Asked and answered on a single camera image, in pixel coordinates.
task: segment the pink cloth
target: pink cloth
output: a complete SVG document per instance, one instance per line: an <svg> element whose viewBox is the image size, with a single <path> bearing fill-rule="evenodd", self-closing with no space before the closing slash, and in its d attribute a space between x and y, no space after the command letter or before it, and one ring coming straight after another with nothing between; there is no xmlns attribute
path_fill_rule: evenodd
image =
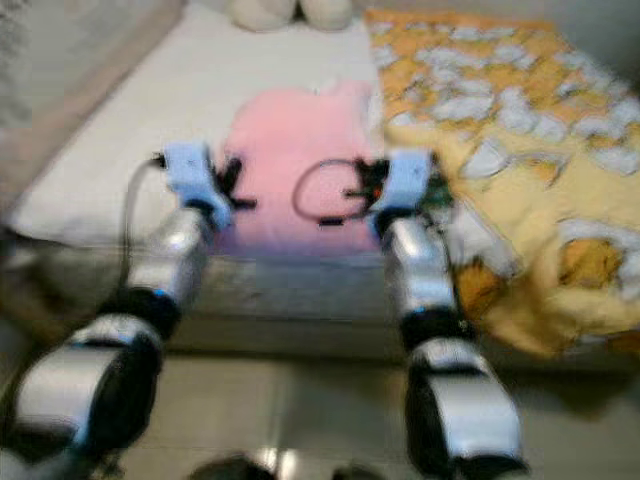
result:
<svg viewBox="0 0 640 480"><path fill-rule="evenodd" d="M238 157L243 172L237 197L256 198L255 210L238 211L235 225L218 235L220 251L248 256L328 256L371 251L376 242L363 220L320 227L294 211L292 193L300 177L327 159L368 159L365 130L371 89L343 82L316 94L301 89L262 93L237 114L224 145L227 159ZM360 200L342 192L357 188L349 166L326 166L310 175L301 191L301 208L332 215L359 211Z"/></svg>

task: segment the bed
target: bed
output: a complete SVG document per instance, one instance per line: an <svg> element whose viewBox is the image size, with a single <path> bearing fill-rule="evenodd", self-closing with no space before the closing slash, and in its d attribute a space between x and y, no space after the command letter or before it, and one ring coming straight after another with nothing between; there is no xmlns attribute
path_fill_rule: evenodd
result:
<svg viewBox="0 0 640 480"><path fill-rule="evenodd" d="M58 341L113 287L119 199L150 152L176 138L220 145L235 111L259 91L319 86L333 77L364 80L380 91L363 21L332 35L295 24L256 42L225 15L188 4L180 23L12 209L3 309L35 338ZM379 123L382 93L369 113L371 126ZM136 240L175 206L161 174L151 174L139 197ZM390 313L377 254L303 262L217 257L172 347L397 359L402 352ZM526 357L508 351L504 358L514 365Z"/></svg>

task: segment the cable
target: cable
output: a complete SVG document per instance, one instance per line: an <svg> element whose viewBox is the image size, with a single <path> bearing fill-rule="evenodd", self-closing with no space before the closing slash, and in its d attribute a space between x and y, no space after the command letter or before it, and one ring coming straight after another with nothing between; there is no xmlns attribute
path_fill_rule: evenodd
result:
<svg viewBox="0 0 640 480"><path fill-rule="evenodd" d="M293 210L296 214L304 218L305 220L309 220L311 222L315 222L320 226L340 226L344 224L346 220L352 220L356 218L360 218L363 215L363 212L352 213L349 215L314 215L312 213L304 211L300 207L300 195L302 193L302 187L304 187L309 180L309 177L313 175L315 172L320 170L321 168L332 166L332 165L347 165L353 169L356 169L356 163L351 160L344 159L329 159L322 160L318 163L313 164L309 167L302 176L298 179L295 188L293 189L293 193L291 195L291 204L293 206Z"/></svg>
<svg viewBox="0 0 640 480"><path fill-rule="evenodd" d="M148 171L147 168L151 166L164 166L164 158L162 156L155 156L139 165L127 185L127 193L125 195L120 220L120 274L114 289L115 295L120 293L124 288L127 277L129 276L129 270L131 269L131 217L140 185Z"/></svg>

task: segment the floor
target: floor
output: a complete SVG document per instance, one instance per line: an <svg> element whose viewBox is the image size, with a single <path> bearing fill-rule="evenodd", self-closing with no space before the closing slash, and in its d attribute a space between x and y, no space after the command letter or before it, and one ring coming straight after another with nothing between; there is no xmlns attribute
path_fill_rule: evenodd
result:
<svg viewBox="0 0 640 480"><path fill-rule="evenodd" d="M640 478L640 378L504 375L533 478ZM419 478L404 452L401 369L172 356L125 480L178 480L247 452L282 480L328 480L351 462Z"/></svg>

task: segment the stuffed toy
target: stuffed toy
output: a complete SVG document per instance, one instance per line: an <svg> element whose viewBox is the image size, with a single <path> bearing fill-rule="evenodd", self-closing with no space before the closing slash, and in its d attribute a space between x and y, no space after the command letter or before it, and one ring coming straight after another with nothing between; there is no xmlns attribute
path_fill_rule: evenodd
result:
<svg viewBox="0 0 640 480"><path fill-rule="evenodd" d="M234 22L255 32L284 27L299 8L307 21L319 30L341 30L351 22L351 0L232 0Z"/></svg>

